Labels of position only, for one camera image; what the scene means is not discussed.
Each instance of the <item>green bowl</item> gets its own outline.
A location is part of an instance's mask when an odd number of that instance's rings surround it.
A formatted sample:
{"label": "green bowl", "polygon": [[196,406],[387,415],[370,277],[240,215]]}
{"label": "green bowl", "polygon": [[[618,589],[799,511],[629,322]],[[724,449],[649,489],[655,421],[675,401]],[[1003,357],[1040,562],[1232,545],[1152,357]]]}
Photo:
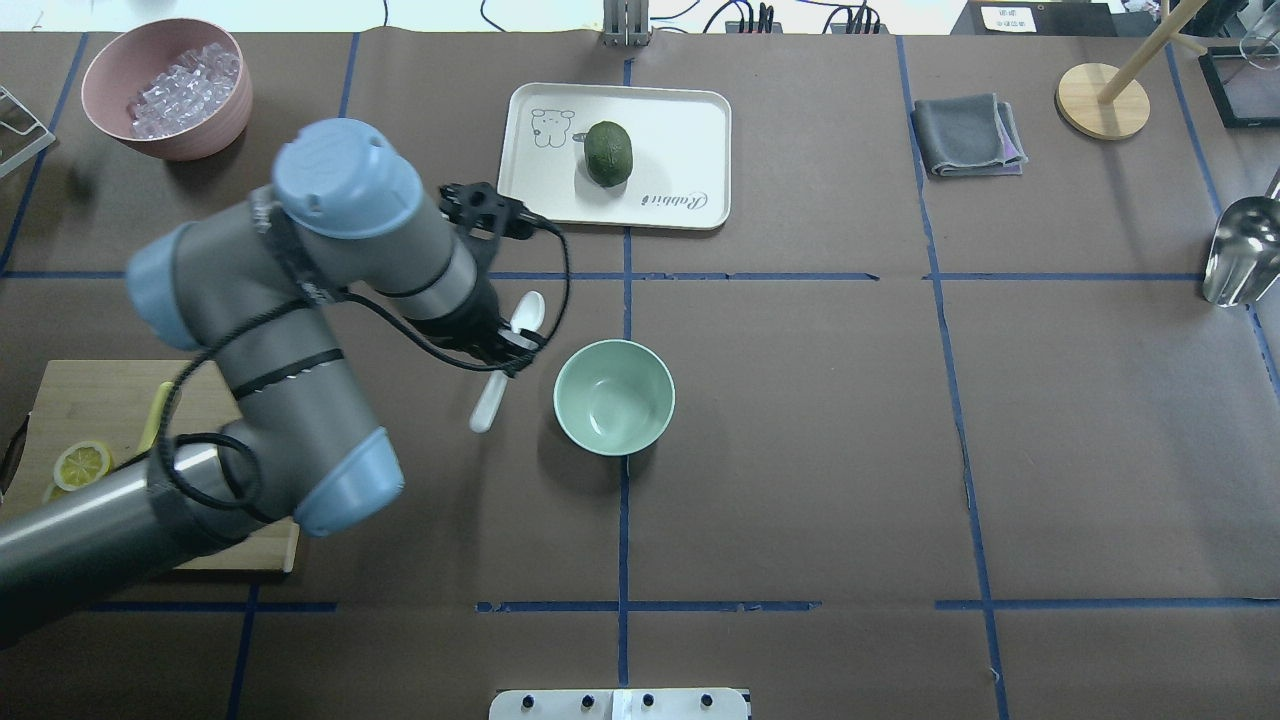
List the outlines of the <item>green bowl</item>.
{"label": "green bowl", "polygon": [[676,411],[676,383],[662,359],[628,340],[573,354],[552,393],[564,434],[598,455],[628,455],[658,439]]}

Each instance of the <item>avocado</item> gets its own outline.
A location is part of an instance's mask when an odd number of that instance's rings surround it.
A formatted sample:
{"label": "avocado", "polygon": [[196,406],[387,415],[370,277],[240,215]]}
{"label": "avocado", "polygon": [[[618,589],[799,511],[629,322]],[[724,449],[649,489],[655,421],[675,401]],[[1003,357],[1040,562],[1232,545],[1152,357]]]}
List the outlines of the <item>avocado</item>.
{"label": "avocado", "polygon": [[613,187],[631,177],[631,136],[622,126],[602,120],[586,132],[586,173],[602,187]]}

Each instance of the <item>brown table surface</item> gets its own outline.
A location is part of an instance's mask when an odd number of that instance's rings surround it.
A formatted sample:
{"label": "brown table surface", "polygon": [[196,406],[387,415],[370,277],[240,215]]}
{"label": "brown table surface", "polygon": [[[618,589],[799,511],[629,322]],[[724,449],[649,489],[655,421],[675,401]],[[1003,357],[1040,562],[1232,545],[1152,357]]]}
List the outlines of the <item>brown table surface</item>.
{"label": "brown table surface", "polygon": [[[713,90],[732,215],[570,228],[563,333],[485,436],[483,377],[333,309],[403,496],[303,542],[288,578],[161,579],[33,633],[0,652],[0,716],[484,717],[499,689],[620,685],[749,688],[756,717],[1275,716],[1280,300],[1198,292],[1280,131],[1225,129],[1184,50],[1139,74],[1147,127],[1103,143],[1053,87],[1133,40],[238,37],[248,131],[165,164],[79,106],[109,35],[0,36],[0,83],[59,136],[0,181],[0,428],[51,359],[180,357],[131,310],[125,261],[265,183],[320,118],[372,123],[434,188],[495,179],[522,83]],[[910,101],[992,91],[1025,174],[922,179]],[[556,258],[506,243],[504,306],[554,306]],[[603,337],[678,387],[628,465],[550,411]]]}

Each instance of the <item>blue joint cap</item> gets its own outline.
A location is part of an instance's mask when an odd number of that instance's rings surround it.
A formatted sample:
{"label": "blue joint cap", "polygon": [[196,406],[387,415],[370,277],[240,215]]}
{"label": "blue joint cap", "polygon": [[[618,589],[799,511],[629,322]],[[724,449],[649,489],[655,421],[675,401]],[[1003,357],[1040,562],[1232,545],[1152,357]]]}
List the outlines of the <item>blue joint cap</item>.
{"label": "blue joint cap", "polygon": [[124,272],[133,309],[163,340],[178,350],[198,350],[200,342],[192,337],[178,307],[174,290],[173,264],[178,238],[195,223],[178,225],[173,232],[137,251]]}
{"label": "blue joint cap", "polygon": [[298,131],[271,168],[275,196],[300,225],[358,240],[399,228],[422,205],[422,181],[383,133],[351,118]]}
{"label": "blue joint cap", "polygon": [[387,507],[402,489],[404,474],[387,428],[378,428],[302,498],[293,520],[302,532],[320,538]]}

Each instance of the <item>ice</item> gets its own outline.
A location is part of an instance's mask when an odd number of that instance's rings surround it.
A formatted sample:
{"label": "ice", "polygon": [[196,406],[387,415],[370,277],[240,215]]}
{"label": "ice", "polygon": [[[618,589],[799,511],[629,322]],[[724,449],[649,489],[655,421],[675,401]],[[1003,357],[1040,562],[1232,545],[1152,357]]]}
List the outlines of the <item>ice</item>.
{"label": "ice", "polygon": [[230,97],[239,67],[218,42],[187,50],[129,102],[133,137],[155,140],[201,123]]}

